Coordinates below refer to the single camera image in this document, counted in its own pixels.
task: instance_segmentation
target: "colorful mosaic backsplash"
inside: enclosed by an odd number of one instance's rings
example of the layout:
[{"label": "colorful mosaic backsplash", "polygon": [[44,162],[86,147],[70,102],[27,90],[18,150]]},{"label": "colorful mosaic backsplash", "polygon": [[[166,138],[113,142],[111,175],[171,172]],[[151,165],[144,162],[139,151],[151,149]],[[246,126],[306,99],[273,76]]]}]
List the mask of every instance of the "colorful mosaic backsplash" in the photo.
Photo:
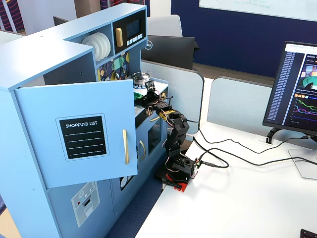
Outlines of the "colorful mosaic backsplash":
[{"label": "colorful mosaic backsplash", "polygon": [[129,52],[122,53],[117,58],[100,66],[98,69],[98,81],[123,80],[130,75]]}]

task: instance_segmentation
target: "dell monitor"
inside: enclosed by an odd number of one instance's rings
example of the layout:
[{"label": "dell monitor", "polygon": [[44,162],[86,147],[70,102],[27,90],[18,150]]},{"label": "dell monitor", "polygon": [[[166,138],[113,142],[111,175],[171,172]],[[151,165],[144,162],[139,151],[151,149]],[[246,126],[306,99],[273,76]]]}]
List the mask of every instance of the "dell monitor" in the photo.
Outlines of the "dell monitor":
[{"label": "dell monitor", "polygon": [[194,46],[195,37],[148,35],[141,59],[192,70]]},{"label": "dell monitor", "polygon": [[[317,135],[317,45],[286,42],[263,125]],[[291,157],[317,162],[315,150],[290,149]],[[303,178],[317,179],[317,166],[294,159]]]},{"label": "dell monitor", "polygon": [[65,19],[57,17],[57,16],[53,16],[53,20],[54,20],[54,25],[55,26],[58,26],[58,25],[61,25],[63,23],[68,22],[68,20],[65,20]]}]

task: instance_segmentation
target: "black robotic arm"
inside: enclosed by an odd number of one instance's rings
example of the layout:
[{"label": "black robotic arm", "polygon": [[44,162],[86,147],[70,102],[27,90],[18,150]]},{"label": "black robotic arm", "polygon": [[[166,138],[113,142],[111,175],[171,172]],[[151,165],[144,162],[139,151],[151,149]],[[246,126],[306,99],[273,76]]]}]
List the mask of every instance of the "black robotic arm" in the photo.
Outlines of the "black robotic arm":
[{"label": "black robotic arm", "polygon": [[174,185],[178,190],[185,190],[189,180],[195,172],[195,162],[181,153],[181,145],[186,139],[189,129],[186,117],[179,111],[174,110],[170,104],[161,98],[160,93],[156,93],[153,81],[146,83],[147,94],[135,100],[135,105],[147,110],[150,117],[155,112],[171,128],[172,132],[163,144],[166,149],[168,159],[165,163],[169,185]]}]

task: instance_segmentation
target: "white plate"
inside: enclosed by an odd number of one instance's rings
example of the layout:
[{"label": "white plate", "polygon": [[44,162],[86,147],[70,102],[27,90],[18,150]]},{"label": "white plate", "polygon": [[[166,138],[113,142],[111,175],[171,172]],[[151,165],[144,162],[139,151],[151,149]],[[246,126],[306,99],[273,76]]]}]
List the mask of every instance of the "white plate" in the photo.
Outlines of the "white plate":
[{"label": "white plate", "polygon": [[102,58],[102,45],[99,41],[97,41],[94,37],[90,38],[87,43],[93,44],[95,47],[95,58],[96,61],[100,61]]},{"label": "white plate", "polygon": [[102,44],[96,40],[93,35],[87,36],[82,44],[93,46],[95,48],[95,60],[100,61],[102,59]]},{"label": "white plate", "polygon": [[85,45],[89,41],[90,38],[91,38],[91,35],[85,37],[81,43]]},{"label": "white plate", "polygon": [[99,43],[101,44],[101,47],[102,47],[102,49],[101,49],[101,51],[102,51],[101,59],[103,60],[106,57],[106,44],[105,44],[105,41],[98,34],[94,34],[93,37],[96,39],[96,41],[99,41]]},{"label": "white plate", "polygon": [[111,50],[111,45],[110,45],[110,41],[109,41],[108,37],[104,33],[101,33],[101,32],[96,32],[95,34],[101,36],[102,39],[104,40],[104,42],[106,44],[106,56],[105,57],[108,57],[108,55],[110,54],[110,50]]}]

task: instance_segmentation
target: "dell logo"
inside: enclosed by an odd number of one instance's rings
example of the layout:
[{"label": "dell logo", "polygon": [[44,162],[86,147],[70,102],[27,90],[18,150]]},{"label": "dell logo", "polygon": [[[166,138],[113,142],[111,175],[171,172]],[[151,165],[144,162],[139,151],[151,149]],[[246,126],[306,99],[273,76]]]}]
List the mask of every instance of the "dell logo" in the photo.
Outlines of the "dell logo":
[{"label": "dell logo", "polygon": [[152,47],[153,47],[152,41],[148,41],[148,42],[147,42],[147,46],[145,46],[145,49],[146,49],[146,50],[150,50],[150,49],[152,49]]}]

